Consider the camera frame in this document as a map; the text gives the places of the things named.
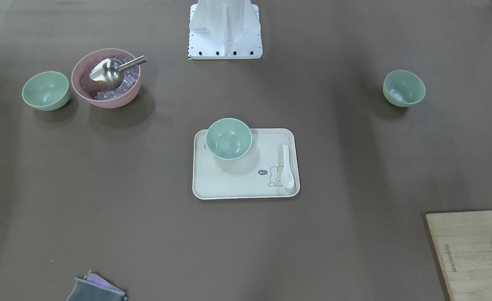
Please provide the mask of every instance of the pink bowl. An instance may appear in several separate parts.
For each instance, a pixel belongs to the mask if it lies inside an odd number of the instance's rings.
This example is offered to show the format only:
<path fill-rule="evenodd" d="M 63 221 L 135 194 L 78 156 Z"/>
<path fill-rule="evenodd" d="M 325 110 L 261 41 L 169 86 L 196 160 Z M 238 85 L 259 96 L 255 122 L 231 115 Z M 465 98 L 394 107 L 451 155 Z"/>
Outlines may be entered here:
<path fill-rule="evenodd" d="M 123 55 L 124 57 L 130 59 L 135 58 L 134 55 L 128 53 L 127 51 L 116 48 L 97 50 L 87 55 L 86 57 L 83 57 L 74 67 L 74 71 L 72 71 L 72 87 L 74 88 L 74 91 L 77 93 L 77 95 L 79 95 L 92 105 L 97 105 L 98 107 L 107 109 L 118 108 L 122 105 L 127 105 L 128 103 L 130 103 L 139 93 L 140 86 L 142 85 L 142 82 L 140 81 L 140 77 L 142 75 L 140 72 L 140 66 L 134 67 L 139 69 L 139 78 L 137 79 L 137 82 L 135 82 L 133 87 L 131 87 L 131 89 L 129 89 L 126 93 L 113 99 L 95 100 L 88 92 L 81 88 L 81 84 L 79 82 L 81 76 L 84 73 L 88 72 L 89 69 L 92 69 L 101 60 L 109 57 L 119 57 L 120 55 Z"/>

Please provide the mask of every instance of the bowl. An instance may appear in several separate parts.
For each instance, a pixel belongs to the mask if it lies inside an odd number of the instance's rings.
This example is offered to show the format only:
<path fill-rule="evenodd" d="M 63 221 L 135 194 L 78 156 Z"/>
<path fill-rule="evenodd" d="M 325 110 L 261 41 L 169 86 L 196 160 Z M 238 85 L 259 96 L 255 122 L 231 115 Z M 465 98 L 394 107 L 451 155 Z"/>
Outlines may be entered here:
<path fill-rule="evenodd" d="M 140 81 L 141 77 L 141 70 L 140 66 L 136 66 L 133 68 L 138 68 L 138 73 L 139 73 L 139 78 L 135 82 L 135 84 L 124 94 L 120 95 L 119 97 L 114 97 L 112 99 L 105 99 L 105 100 L 96 100 L 94 99 L 94 95 L 89 94 L 85 90 L 81 88 L 80 84 L 80 78 L 83 75 L 88 74 L 89 70 L 94 68 L 97 63 L 99 63 L 101 60 L 110 58 L 110 57 L 119 57 L 120 55 L 128 58 L 128 59 L 135 59 L 135 56 L 128 53 L 125 50 L 121 49 L 116 49 L 116 48 L 106 48 L 106 49 L 101 49 L 94 51 L 93 53 L 87 55 L 86 57 L 83 57 L 77 65 L 74 67 L 74 70 L 72 71 L 72 87 L 74 88 L 74 91 L 79 95 L 81 98 L 84 100 L 88 101 L 92 105 L 97 105 L 98 107 L 101 108 L 118 108 L 121 107 L 122 105 L 127 105 L 130 103 L 136 95 L 140 91 L 140 86 L 142 85 L 142 82 Z"/>
<path fill-rule="evenodd" d="M 21 91 L 23 101 L 42 111 L 53 111 L 70 99 L 70 83 L 64 74 L 46 71 L 30 78 Z"/>
<path fill-rule="evenodd" d="M 397 107 L 410 107 L 422 101 L 426 94 L 424 83 L 406 70 L 395 70 L 385 77 L 383 95 Z"/>
<path fill-rule="evenodd" d="M 251 147 L 250 128 L 235 118 L 223 118 L 214 122 L 207 132 L 207 147 L 213 155 L 223 160 L 236 160 Z"/>

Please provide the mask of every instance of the gray cloth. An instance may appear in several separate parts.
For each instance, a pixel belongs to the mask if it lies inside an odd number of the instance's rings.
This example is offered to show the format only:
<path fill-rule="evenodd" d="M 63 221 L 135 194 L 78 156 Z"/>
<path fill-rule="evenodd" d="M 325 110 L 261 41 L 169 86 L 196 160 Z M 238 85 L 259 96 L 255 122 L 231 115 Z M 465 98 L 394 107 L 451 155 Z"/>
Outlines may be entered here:
<path fill-rule="evenodd" d="M 125 293 L 115 286 L 110 285 L 107 282 L 107 286 L 101 286 L 94 282 L 90 282 L 88 278 L 103 278 L 97 276 L 97 274 L 91 274 L 90 272 L 83 279 L 75 278 L 76 286 L 72 293 L 68 296 L 66 301 L 127 301 Z"/>

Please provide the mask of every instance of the metal spoon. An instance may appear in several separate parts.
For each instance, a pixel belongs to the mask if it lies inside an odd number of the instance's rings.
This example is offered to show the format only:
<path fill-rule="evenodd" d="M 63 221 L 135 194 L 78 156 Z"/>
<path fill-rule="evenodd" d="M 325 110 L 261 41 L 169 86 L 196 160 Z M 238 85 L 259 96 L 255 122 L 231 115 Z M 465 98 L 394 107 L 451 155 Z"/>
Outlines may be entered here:
<path fill-rule="evenodd" d="M 290 160 L 289 160 L 289 145 L 283 145 L 283 176 L 281 177 L 281 181 L 283 182 L 283 186 L 286 189 L 291 189 L 294 187 L 294 176 L 292 175 L 292 171 L 290 170 Z"/>
<path fill-rule="evenodd" d="M 81 79 L 81 87 L 88 93 L 117 89 L 124 81 L 124 71 L 147 62 L 145 55 L 122 64 L 118 59 L 103 59 L 90 72 L 89 79 Z"/>

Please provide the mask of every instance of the bowl rim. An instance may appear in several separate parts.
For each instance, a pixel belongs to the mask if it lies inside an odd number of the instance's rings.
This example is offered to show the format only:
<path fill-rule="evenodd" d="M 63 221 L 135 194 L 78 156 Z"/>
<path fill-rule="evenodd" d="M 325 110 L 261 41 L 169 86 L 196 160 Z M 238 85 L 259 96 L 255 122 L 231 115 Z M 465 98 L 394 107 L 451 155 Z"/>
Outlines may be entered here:
<path fill-rule="evenodd" d="M 70 80 L 71 80 L 71 84 L 72 84 L 72 87 L 74 88 L 74 92 L 82 97 L 84 100 L 88 101 L 88 102 L 99 102 L 99 103 L 108 103 L 110 102 L 111 100 L 118 100 L 122 97 L 124 97 L 127 93 L 129 93 L 136 85 L 137 83 L 139 82 L 141 76 L 142 76 L 142 69 L 140 68 L 140 66 L 136 66 L 139 68 L 139 78 L 137 78 L 137 81 L 135 82 L 135 84 L 129 89 L 127 90 L 124 94 L 120 95 L 119 97 L 115 97 L 113 99 L 103 99 L 103 100 L 98 100 L 98 99 L 90 99 L 88 97 L 85 97 L 83 95 L 81 95 L 76 89 L 75 89 L 75 86 L 74 86 L 74 71 L 76 70 L 76 67 L 84 60 L 86 59 L 88 56 L 90 55 L 93 55 L 95 53 L 98 53 L 98 52 L 101 52 L 101 51 L 105 51 L 105 50 L 119 50 L 119 51 L 123 51 L 125 53 L 127 53 L 128 55 L 130 55 L 131 57 L 133 58 L 136 58 L 132 53 L 130 53 L 129 51 L 127 50 L 124 50 L 124 49 L 120 49 L 120 48 L 103 48 L 103 49 L 99 49 L 99 50 L 95 50 L 95 51 L 92 51 L 91 53 L 85 55 L 82 59 L 80 59 L 74 66 L 73 70 L 72 70 L 72 75 L 70 76 Z"/>
<path fill-rule="evenodd" d="M 209 134 L 209 131 L 211 130 L 212 126 L 214 126 L 215 124 L 217 124 L 218 122 L 221 122 L 222 120 L 235 120 L 235 121 L 238 121 L 240 124 L 244 125 L 246 128 L 248 128 L 248 131 L 250 133 L 249 137 L 250 137 L 250 145 L 248 145 L 248 149 L 246 149 L 246 151 L 244 152 L 244 154 L 236 157 L 236 158 L 222 158 L 221 156 L 218 156 L 217 154 L 215 154 L 213 152 L 213 150 L 211 149 L 211 147 L 209 146 L 209 144 L 207 143 L 207 148 L 209 149 L 209 151 L 214 155 L 216 156 L 217 158 L 220 158 L 222 160 L 228 160 L 228 161 L 231 161 L 231 160 L 237 160 L 238 158 L 241 158 L 242 156 L 246 155 L 249 151 L 250 151 L 250 148 L 251 148 L 251 145 L 253 144 L 254 142 L 254 138 L 253 138 L 253 135 L 251 133 L 251 128 L 245 124 L 244 121 L 242 120 L 238 120 L 237 118 L 232 118 L 232 117 L 227 117 L 227 118 L 221 118 L 219 120 L 216 120 L 215 122 L 213 122 L 211 124 L 211 126 L 209 126 L 208 130 L 207 130 L 207 136 L 205 137 L 205 139 L 207 140 L 207 137 L 208 137 L 208 134 Z"/>
<path fill-rule="evenodd" d="M 420 99 L 418 99 L 417 101 L 412 101 L 412 102 L 408 102 L 408 101 L 399 101 L 398 99 L 395 99 L 395 101 L 399 102 L 399 103 L 404 103 L 404 104 L 408 104 L 408 105 L 414 105 L 420 101 L 422 101 L 424 99 L 424 97 L 426 96 L 426 86 L 424 85 L 424 82 L 421 80 L 420 77 L 418 77 L 416 74 L 414 74 L 413 72 L 411 71 L 408 71 L 408 70 L 403 70 L 403 69 L 398 69 L 398 70 L 393 70 L 391 72 L 389 72 L 387 74 L 387 76 L 385 76 L 385 79 L 383 80 L 383 87 L 387 90 L 387 78 L 389 78 L 389 76 L 391 76 L 391 74 L 393 73 L 405 73 L 405 74 L 409 74 L 410 76 L 413 76 L 414 78 L 418 79 L 418 83 L 422 86 L 422 89 L 424 90 L 423 93 L 422 93 L 422 97 L 420 97 Z"/>
<path fill-rule="evenodd" d="M 56 101 L 54 101 L 52 103 L 49 103 L 48 105 L 31 105 L 25 99 L 25 96 L 23 96 L 23 92 L 25 91 L 25 87 L 27 87 L 27 84 L 29 84 L 30 81 L 32 81 L 34 78 L 36 78 L 37 76 L 42 75 L 42 74 L 60 74 L 62 76 L 62 78 L 64 78 L 66 80 L 66 91 L 64 91 L 64 93 L 62 94 L 62 97 L 60 97 L 59 99 L 57 99 Z M 61 74 L 58 71 L 44 71 L 44 72 L 40 72 L 39 74 L 36 74 L 35 76 L 33 76 L 32 78 L 29 78 L 29 80 L 27 80 L 27 82 L 23 85 L 23 88 L 21 89 L 21 98 L 23 98 L 23 101 L 25 101 L 25 103 L 28 104 L 28 105 L 30 105 L 31 107 L 34 107 L 34 108 L 47 108 L 47 107 L 49 107 L 51 105 L 54 105 L 55 103 L 58 103 L 62 99 L 64 99 L 64 97 L 66 97 L 66 93 L 68 93 L 69 90 L 70 90 L 70 81 L 68 80 L 68 78 L 64 74 Z"/>

